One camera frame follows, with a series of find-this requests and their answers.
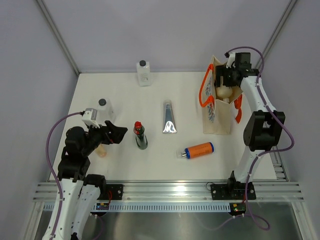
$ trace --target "table top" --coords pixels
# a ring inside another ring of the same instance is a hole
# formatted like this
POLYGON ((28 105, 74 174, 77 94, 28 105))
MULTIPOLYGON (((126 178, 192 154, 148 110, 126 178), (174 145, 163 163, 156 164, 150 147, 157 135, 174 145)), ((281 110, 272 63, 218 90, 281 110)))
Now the table top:
MULTIPOLYGON (((151 86, 140 87, 136 73, 82 73, 72 98, 69 114, 95 108, 98 100, 109 98, 115 113, 114 125, 127 127, 120 144, 105 145, 107 155, 93 152, 87 174, 104 175, 107 180, 168 181, 225 180, 229 178, 245 149, 243 131, 251 116, 246 97, 242 101, 242 120, 231 124, 230 135, 203 134, 202 109, 198 94, 204 72, 152 73, 151 86), (177 133, 163 134, 163 102, 171 100, 177 133), (145 127, 148 147, 135 142, 134 124, 145 127), (214 153, 194 159, 177 158, 177 150, 212 142, 214 153)), ((81 126, 80 116, 65 122, 53 168, 58 169, 68 129, 81 126)), ((277 179, 267 154, 254 175, 255 180, 277 179)))

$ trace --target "orange cylinder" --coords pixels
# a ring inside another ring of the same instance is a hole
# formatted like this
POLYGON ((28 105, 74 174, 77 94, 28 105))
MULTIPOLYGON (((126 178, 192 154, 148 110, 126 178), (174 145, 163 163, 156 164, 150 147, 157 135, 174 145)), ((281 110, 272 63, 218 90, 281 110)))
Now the orange cylinder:
POLYGON ((212 154, 215 151, 214 145, 211 142, 199 144, 197 146, 187 147, 182 153, 183 157, 193 159, 207 154, 212 154))

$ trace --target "red bottle cap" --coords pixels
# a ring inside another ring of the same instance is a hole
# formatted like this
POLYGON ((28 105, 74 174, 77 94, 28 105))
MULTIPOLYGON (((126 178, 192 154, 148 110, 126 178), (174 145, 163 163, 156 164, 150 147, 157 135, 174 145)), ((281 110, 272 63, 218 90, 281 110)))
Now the red bottle cap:
POLYGON ((141 122, 136 121, 135 124, 134 124, 134 128, 135 128, 135 129, 140 129, 140 128, 142 128, 141 122))

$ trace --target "beige bag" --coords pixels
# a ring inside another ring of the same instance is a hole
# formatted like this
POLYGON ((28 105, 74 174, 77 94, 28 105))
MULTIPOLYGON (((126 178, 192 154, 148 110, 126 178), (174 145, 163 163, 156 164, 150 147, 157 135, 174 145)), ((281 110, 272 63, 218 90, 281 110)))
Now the beige bag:
POLYGON ((211 63, 205 73, 200 92, 199 103, 202 107, 202 124, 204 134, 230 134, 231 128, 231 104, 234 102, 238 109, 238 116, 235 118, 239 123, 242 116, 242 90, 240 87, 232 87, 230 103, 217 97, 214 82, 216 81, 215 67, 225 65, 220 63, 215 56, 212 56, 211 63))

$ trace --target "wall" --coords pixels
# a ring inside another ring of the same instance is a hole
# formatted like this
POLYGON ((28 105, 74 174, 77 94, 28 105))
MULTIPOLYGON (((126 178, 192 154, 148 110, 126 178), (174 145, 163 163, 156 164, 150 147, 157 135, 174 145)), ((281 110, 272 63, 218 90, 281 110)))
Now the wall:
POLYGON ((77 78, 33 1, 2 0, 0 33, 0 239, 18 240, 34 187, 49 175, 47 134, 67 114, 77 78))
MULTIPOLYGON (((268 97, 286 115, 295 147, 283 153, 292 181, 299 181, 320 237, 320 1, 299 1, 279 36, 262 74, 268 97)), ((282 134, 280 147, 290 144, 282 134)))
POLYGON ((82 72, 135 72, 141 59, 172 72, 204 71, 238 46, 263 50, 289 0, 44 2, 82 72))

